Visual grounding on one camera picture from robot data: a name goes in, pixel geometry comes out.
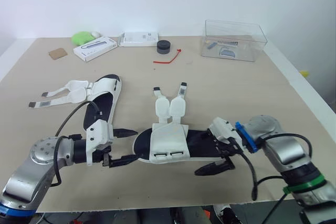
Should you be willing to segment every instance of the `black round container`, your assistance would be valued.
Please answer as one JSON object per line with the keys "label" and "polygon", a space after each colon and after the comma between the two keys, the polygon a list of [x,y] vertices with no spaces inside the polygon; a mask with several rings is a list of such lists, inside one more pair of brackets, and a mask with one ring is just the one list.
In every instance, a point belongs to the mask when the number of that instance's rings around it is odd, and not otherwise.
{"label": "black round container", "polygon": [[158,53],[165,55],[170,52],[170,42],[168,40],[159,40],[156,49]]}

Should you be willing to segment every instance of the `beige tabletop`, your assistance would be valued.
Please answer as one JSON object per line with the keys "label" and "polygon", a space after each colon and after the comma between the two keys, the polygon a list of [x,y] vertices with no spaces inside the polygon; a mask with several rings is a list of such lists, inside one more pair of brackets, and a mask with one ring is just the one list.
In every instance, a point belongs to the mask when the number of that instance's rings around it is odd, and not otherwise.
{"label": "beige tabletop", "polygon": [[[255,62],[205,58],[200,56],[199,37],[167,39],[172,43],[168,55],[159,55],[155,47],[120,47],[88,63],[74,55],[69,38],[37,39],[0,82],[0,187],[28,156],[32,144],[53,136],[76,106],[29,109],[29,102],[41,100],[42,92],[56,90],[69,80],[95,81],[111,73],[122,80],[113,119],[115,128],[138,132],[150,128],[158,120],[153,87],[160,86],[165,96],[173,98],[180,83],[187,82],[182,123],[188,124],[189,129],[204,130],[217,116],[234,124],[246,123],[254,115],[272,115],[285,131],[310,139],[314,164],[335,184],[335,143],[267,55],[260,54]],[[60,47],[68,56],[52,60],[48,52]],[[153,63],[173,58],[177,48],[182,52],[171,64]],[[62,134],[84,135],[84,114],[85,109],[75,114]],[[133,140],[134,137],[115,140],[113,158],[130,154]],[[258,178],[277,175],[262,151],[247,155]],[[207,177],[194,176],[194,171],[206,162],[153,165],[136,161],[117,168],[101,164],[65,167],[60,172],[62,185],[49,189],[38,211],[250,202],[250,170],[240,156],[232,160],[235,170]],[[283,186],[279,180],[263,183],[258,200],[278,199]]]}

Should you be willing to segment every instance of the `transparent container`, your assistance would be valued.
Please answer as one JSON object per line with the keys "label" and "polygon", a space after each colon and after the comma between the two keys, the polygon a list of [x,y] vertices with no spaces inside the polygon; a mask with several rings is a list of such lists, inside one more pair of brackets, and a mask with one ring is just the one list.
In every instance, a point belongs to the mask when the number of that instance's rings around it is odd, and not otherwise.
{"label": "transparent container", "polygon": [[202,56],[255,61],[267,39],[257,24],[205,21]]}

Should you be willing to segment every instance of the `blue ring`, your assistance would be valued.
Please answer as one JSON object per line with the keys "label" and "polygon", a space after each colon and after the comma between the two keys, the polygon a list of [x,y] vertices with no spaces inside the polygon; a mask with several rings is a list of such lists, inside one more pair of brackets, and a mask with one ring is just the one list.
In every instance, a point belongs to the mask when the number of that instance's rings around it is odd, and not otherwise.
{"label": "blue ring", "polygon": [[36,212],[36,210],[18,210],[0,204],[0,212],[10,216],[26,217],[32,216]]}
{"label": "blue ring", "polygon": [[252,137],[250,137],[250,135],[245,131],[244,126],[242,126],[239,122],[236,122],[236,129],[238,129],[243,136],[246,138],[247,142],[250,144],[253,153],[258,151],[258,148],[255,144],[255,142],[253,141]]}

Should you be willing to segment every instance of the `shoe insole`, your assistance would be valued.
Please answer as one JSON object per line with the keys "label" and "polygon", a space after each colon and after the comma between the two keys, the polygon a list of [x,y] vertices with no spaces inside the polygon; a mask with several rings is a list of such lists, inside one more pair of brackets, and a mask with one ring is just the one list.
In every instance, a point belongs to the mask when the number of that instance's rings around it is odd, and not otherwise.
{"label": "shoe insole", "polygon": [[[119,76],[117,76],[116,74],[108,74],[107,76],[103,76],[102,78],[117,79],[118,81],[120,81]],[[96,105],[99,107],[99,109],[102,112],[101,119],[108,122],[110,114],[111,114],[111,108],[113,105],[113,95],[110,92],[102,94],[96,97],[93,100],[93,102],[96,103]],[[86,113],[84,117],[84,122],[83,122],[84,129],[86,130],[95,121],[96,121],[96,111],[94,107],[91,104],[89,104],[86,108]]]}
{"label": "shoe insole", "polygon": [[[152,129],[140,133],[134,141],[134,153],[149,160]],[[189,130],[186,138],[190,158],[220,157],[215,142],[206,131]]]}

